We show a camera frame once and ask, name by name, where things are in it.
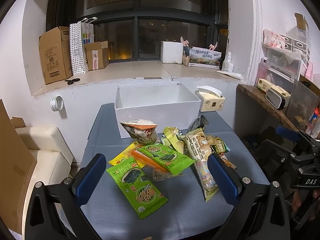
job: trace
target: brown cardboard box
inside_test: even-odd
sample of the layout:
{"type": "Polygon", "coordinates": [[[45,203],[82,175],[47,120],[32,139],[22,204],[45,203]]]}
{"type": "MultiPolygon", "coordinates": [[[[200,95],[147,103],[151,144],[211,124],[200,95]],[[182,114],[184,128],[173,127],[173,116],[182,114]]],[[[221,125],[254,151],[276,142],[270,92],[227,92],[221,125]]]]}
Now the brown cardboard box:
{"type": "Polygon", "coordinates": [[[69,27],[56,27],[42,34],[39,49],[46,84],[72,76],[69,27]]]}
{"type": "Polygon", "coordinates": [[[15,131],[1,99],[0,124],[0,217],[21,234],[23,204],[36,160],[15,131]]]}
{"type": "Polygon", "coordinates": [[[109,64],[108,42],[94,42],[84,45],[90,70],[103,69],[109,64]]]}
{"type": "Polygon", "coordinates": [[[296,17],[296,20],[297,20],[298,29],[302,29],[304,31],[309,29],[309,25],[307,23],[307,20],[306,20],[306,18],[303,17],[302,14],[294,13],[294,16],[296,17]]]}

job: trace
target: white cushion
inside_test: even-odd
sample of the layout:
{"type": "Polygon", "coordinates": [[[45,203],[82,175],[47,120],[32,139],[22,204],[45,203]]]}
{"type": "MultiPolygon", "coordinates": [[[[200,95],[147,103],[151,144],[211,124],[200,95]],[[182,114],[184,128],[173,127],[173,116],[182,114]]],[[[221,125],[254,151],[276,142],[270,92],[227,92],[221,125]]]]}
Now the white cushion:
{"type": "Polygon", "coordinates": [[[16,132],[28,149],[61,152],[71,165],[73,156],[57,127],[24,127],[16,132]]]}
{"type": "Polygon", "coordinates": [[[45,185],[60,184],[70,173],[70,164],[65,160],[60,152],[45,150],[29,150],[37,159],[37,164],[27,190],[22,213],[22,236],[24,239],[25,223],[30,197],[34,185],[42,181],[45,185]]]}

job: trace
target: window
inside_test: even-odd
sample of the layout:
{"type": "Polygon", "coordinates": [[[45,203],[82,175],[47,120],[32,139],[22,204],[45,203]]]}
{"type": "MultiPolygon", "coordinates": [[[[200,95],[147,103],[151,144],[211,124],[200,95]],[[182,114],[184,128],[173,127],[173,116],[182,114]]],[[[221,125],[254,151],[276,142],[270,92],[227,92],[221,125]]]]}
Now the window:
{"type": "Polygon", "coordinates": [[[46,28],[97,17],[94,40],[109,41],[110,62],[159,60],[161,41],[207,48],[228,41],[228,0],[49,0],[46,28]]]}

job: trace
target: white plastic bottle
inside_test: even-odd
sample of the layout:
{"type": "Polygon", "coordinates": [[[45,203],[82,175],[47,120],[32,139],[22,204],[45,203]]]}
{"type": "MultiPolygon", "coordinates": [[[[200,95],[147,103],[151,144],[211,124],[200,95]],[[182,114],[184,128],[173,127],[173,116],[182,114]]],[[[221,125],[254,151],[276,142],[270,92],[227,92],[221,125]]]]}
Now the white plastic bottle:
{"type": "Polygon", "coordinates": [[[226,58],[222,63],[222,71],[233,72],[233,63],[231,63],[231,52],[228,51],[226,58]]]}

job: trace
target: metal screw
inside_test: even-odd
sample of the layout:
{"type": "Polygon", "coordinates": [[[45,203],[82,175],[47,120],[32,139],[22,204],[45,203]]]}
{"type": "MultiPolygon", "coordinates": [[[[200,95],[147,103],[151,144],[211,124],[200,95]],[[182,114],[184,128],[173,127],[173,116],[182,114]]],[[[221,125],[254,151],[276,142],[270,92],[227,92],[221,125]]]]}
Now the metal screw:
{"type": "Polygon", "coordinates": [[[249,184],[251,182],[251,180],[248,178],[248,177],[243,177],[242,178],[242,181],[245,183],[245,184],[249,184]]]}
{"type": "Polygon", "coordinates": [[[42,186],[42,182],[41,181],[38,181],[36,184],[35,184],[36,188],[40,188],[42,186]]]}
{"type": "Polygon", "coordinates": [[[273,181],[273,182],[272,182],[272,185],[273,185],[274,187],[279,187],[279,186],[280,186],[279,182],[277,182],[277,181],[273,181]]]}
{"type": "Polygon", "coordinates": [[[63,180],[63,183],[66,184],[66,185],[68,185],[68,184],[71,183],[71,181],[72,181],[71,178],[65,178],[65,179],[63,180]]]}

